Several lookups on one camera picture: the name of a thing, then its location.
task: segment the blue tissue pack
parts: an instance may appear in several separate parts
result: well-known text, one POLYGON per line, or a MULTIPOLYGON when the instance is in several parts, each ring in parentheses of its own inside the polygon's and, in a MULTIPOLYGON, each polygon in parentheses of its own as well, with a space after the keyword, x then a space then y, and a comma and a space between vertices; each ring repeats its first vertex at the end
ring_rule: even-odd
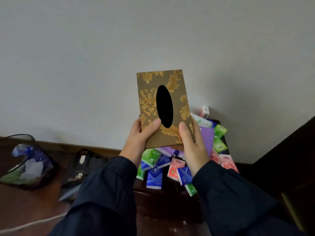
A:
POLYGON ((141 165, 143 171, 146 171, 146 170, 153 168, 152 166, 149 166, 147 163, 145 163, 143 161, 141 161, 140 165, 141 165))
POLYGON ((189 167, 178 168, 177 175, 180 185, 186 185, 192 182, 192 175, 189 167))
POLYGON ((163 168, 158 169, 157 167, 154 167, 153 169, 149 170, 147 188, 160 190, 162 188, 162 178, 163 168))
POLYGON ((156 164, 156 167, 160 169, 162 167, 169 166, 171 164, 171 159, 172 159, 171 157, 168 157, 162 154, 156 164))

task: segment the white wall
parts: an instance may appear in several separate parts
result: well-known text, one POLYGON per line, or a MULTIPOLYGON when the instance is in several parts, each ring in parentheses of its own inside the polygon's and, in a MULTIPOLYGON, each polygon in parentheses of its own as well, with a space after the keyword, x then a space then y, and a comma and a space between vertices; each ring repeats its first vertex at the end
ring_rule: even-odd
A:
POLYGON ((315 114, 315 0, 0 0, 0 136, 121 149, 136 72, 183 69, 191 110, 253 163, 315 114))

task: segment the jacket sleeve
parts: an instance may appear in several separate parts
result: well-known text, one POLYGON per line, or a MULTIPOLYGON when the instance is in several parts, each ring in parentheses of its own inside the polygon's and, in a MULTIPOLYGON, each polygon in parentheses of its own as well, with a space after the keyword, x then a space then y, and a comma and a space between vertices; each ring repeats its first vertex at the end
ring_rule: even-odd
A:
POLYGON ((273 215, 278 202, 232 169, 209 161, 192 184, 199 192, 205 220, 216 235, 304 235, 273 215))
POLYGON ((136 175, 127 158, 111 159, 83 181, 68 214, 49 235, 136 235, 136 175))

